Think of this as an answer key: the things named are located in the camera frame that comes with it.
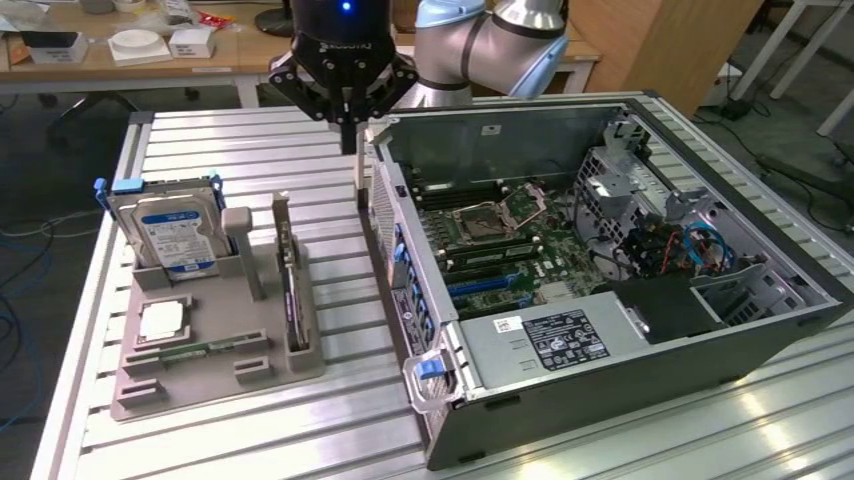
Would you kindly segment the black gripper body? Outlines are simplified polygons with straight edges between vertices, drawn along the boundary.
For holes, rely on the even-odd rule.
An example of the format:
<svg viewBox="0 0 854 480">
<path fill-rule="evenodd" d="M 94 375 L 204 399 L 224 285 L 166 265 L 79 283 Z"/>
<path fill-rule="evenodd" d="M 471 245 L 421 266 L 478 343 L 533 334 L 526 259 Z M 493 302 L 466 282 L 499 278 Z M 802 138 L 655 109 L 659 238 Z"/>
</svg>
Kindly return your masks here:
<svg viewBox="0 0 854 480">
<path fill-rule="evenodd" d="M 338 67 L 351 118 L 351 89 L 359 60 L 389 59 L 395 52 L 386 1 L 294 1 L 291 51 L 311 73 Z"/>
</svg>

